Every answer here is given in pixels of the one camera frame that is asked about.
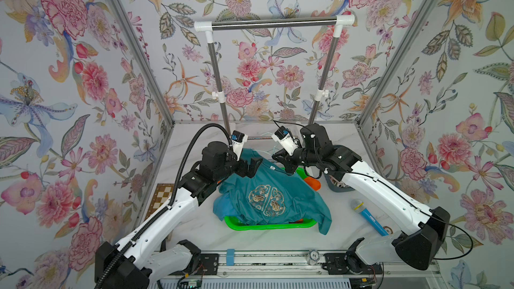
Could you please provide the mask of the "orange garment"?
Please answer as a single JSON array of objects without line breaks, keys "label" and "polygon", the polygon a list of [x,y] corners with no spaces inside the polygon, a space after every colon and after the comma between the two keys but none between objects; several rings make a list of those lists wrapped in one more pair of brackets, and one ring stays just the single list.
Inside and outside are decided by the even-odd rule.
[{"label": "orange garment", "polygon": [[319,191],[321,189],[321,183],[319,180],[308,176],[305,173],[305,170],[302,168],[299,168],[296,170],[296,174],[306,183],[308,184],[313,190]]}]

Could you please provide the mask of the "teal embroidered t-shirt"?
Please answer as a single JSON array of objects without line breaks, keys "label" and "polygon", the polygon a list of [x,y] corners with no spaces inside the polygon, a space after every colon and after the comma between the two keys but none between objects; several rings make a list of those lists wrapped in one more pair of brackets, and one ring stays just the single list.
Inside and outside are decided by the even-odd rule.
[{"label": "teal embroidered t-shirt", "polygon": [[[242,158],[263,158],[253,149],[242,151]],[[326,235],[332,225],[331,212],[318,191],[296,173],[287,175],[263,158],[253,178],[232,175],[219,188],[228,194],[242,223],[250,226],[294,223],[302,219],[316,221],[319,233]]]}]

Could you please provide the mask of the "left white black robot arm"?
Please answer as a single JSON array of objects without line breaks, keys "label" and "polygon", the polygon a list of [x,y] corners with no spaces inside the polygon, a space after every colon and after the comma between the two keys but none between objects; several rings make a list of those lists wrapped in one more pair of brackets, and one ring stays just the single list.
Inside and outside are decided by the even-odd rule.
[{"label": "left white black robot arm", "polygon": [[[187,160],[203,132],[217,128],[224,141],[208,143],[202,158],[189,172]],[[191,139],[179,165],[170,197],[138,228],[117,243],[104,242],[95,254],[96,288],[149,288],[162,278],[176,273],[190,273],[199,267],[201,250],[188,240],[159,252],[158,248],[175,227],[199,206],[220,183],[234,174],[256,175],[262,159],[241,158],[247,136],[239,131],[228,133],[216,123],[204,125]]]}]

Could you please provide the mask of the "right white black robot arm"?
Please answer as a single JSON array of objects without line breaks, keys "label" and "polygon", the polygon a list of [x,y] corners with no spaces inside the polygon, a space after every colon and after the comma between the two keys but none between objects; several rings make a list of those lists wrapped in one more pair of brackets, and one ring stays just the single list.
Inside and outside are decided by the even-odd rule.
[{"label": "right white black robot arm", "polygon": [[356,152],[335,146],[319,124],[301,126],[297,138],[287,123],[278,121],[276,125],[272,138],[282,149],[272,158],[288,174],[298,167],[317,167],[320,173],[333,176],[370,200],[400,228],[397,234],[353,242],[343,256],[348,270],[358,273],[381,263],[404,263],[416,270],[428,270],[451,227],[447,210],[432,209],[406,195]]}]

